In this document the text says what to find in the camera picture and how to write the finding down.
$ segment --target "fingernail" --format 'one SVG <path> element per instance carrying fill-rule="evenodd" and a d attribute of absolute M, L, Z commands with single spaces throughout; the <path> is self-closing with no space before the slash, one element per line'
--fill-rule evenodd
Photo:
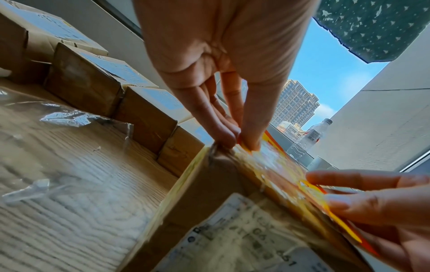
<path fill-rule="evenodd" d="M 332 210 L 346 210 L 351 207 L 351 199 L 345 194 L 327 194 L 324 198 Z"/>

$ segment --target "plastic container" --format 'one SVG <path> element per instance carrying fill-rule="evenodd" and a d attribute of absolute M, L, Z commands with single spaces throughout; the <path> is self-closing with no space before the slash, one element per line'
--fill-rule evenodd
<path fill-rule="evenodd" d="M 287 154 L 295 160 L 301 158 L 320 140 L 324 132 L 332 123 L 332 120 L 324 119 L 321 123 L 313 125 L 287 150 Z"/>

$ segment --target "hand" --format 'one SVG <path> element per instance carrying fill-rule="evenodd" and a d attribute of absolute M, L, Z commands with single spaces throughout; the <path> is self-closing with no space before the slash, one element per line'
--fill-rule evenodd
<path fill-rule="evenodd" d="M 363 230 L 380 258 L 400 271 L 430 269 L 430 176 L 377 171 L 315 171 L 318 185 L 365 192 L 326 195 L 330 209 Z"/>
<path fill-rule="evenodd" d="M 226 147 L 259 149 L 317 0 L 134 0 L 148 55 L 174 95 Z M 216 96 L 221 73 L 229 117 Z M 241 78 L 248 94 L 241 98 Z"/>

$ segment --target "blue sky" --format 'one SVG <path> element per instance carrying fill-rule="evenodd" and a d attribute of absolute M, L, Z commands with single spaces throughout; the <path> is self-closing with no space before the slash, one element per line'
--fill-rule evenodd
<path fill-rule="evenodd" d="M 386 65 L 366 64 L 312 20 L 288 77 L 316 94 L 321 104 L 303 129 L 332 117 Z"/>

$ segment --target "white cloud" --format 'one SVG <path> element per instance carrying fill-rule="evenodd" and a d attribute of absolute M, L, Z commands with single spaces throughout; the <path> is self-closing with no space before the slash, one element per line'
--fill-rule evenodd
<path fill-rule="evenodd" d="M 351 100 L 373 77 L 368 73 L 354 73 L 343 78 L 340 83 L 340 96 L 345 102 Z"/>
<path fill-rule="evenodd" d="M 334 109 L 332 109 L 329 105 L 326 105 L 326 104 L 321 104 L 315 110 L 315 116 L 318 116 L 322 119 L 332 118 L 335 113 L 336 113 L 336 111 Z"/>

